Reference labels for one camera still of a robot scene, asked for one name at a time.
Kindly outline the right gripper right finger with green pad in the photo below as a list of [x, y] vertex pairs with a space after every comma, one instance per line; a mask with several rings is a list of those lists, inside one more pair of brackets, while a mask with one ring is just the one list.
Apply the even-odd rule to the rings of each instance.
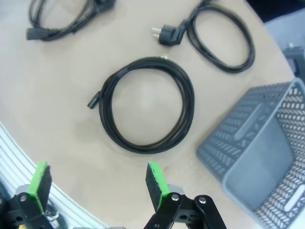
[[189, 229], [226, 228], [210, 196], [188, 198], [181, 187], [167, 184], [158, 163], [148, 163], [145, 181], [155, 210], [146, 229], [171, 229], [174, 223]]

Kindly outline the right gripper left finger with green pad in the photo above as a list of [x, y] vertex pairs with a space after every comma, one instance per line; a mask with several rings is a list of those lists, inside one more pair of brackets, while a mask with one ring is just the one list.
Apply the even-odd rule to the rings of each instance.
[[8, 198], [0, 195], [0, 227], [2, 229], [51, 229], [52, 225], [44, 216], [52, 177], [50, 166], [39, 162], [26, 191]]

